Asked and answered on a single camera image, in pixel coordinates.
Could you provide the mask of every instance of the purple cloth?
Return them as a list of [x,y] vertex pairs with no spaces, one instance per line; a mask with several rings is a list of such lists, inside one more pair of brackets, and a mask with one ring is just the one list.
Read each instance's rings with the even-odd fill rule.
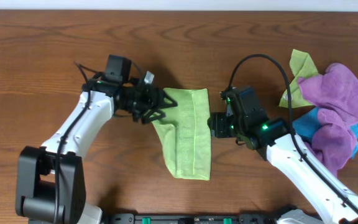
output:
[[313,135],[311,151],[337,176],[357,144],[350,126],[358,123],[358,79],[346,66],[333,63],[325,75],[300,77],[298,85],[303,98],[320,107],[321,128]]

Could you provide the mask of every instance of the blue cloth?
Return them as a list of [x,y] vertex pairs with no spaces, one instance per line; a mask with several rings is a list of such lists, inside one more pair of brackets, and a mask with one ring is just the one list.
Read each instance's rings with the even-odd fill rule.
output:
[[[303,115],[292,123],[292,126],[295,129],[296,133],[298,133],[304,141],[311,142],[311,139],[315,132],[317,132],[317,130],[321,128],[321,125],[317,120],[317,113],[318,108],[316,107],[313,110],[309,111],[309,113]],[[353,131],[356,138],[358,138],[358,123],[351,126],[351,130]],[[354,159],[354,156],[357,152],[358,143],[353,150],[352,159]]]

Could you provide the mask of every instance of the pile of cloth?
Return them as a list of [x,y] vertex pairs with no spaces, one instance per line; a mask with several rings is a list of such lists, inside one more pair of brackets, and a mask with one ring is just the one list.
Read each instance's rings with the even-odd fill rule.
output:
[[[294,121],[295,131],[328,170],[337,176],[358,151],[358,79],[343,64],[320,75],[308,53],[293,51],[290,66],[293,108],[316,108]],[[288,107],[287,92],[279,106]]]

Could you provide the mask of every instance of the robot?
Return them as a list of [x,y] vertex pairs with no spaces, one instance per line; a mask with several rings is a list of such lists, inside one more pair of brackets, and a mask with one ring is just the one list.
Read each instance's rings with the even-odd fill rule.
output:
[[[289,84],[281,66],[266,55],[250,55],[234,69],[229,86],[221,92],[225,113],[211,113],[211,134],[236,138],[282,171],[316,209],[319,218],[292,209],[279,215],[247,213],[238,216],[106,214],[86,203],[82,160],[105,122],[117,110],[129,112],[135,122],[150,123],[165,117],[161,109],[177,106],[153,85],[154,74],[143,73],[129,59],[110,55],[104,72],[76,64],[85,79],[80,100],[59,130],[40,147],[26,146],[17,169],[16,213],[31,224],[259,224],[358,223],[358,195],[348,189],[304,145],[289,123],[269,119],[252,87],[234,88],[232,79],[240,64],[252,57],[272,61],[282,72],[291,102]],[[129,78],[131,67],[142,75]],[[94,73],[87,79],[84,70]],[[55,183],[41,175],[55,174]]]

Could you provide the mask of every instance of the folded green cloth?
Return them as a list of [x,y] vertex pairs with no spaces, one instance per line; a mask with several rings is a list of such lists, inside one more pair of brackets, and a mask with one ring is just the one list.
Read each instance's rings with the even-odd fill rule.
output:
[[153,121],[160,138],[165,165],[175,178],[209,180],[211,173],[211,131],[208,91],[164,91],[178,102],[163,109],[166,117]]
[[[290,84],[292,108],[312,105],[309,101],[303,98],[301,90],[298,86],[298,78],[309,78],[318,75],[318,71],[313,63],[313,60],[308,53],[293,49],[290,67],[293,75],[295,76],[294,80]],[[286,90],[281,97],[279,106],[285,108],[288,107],[288,96]]]

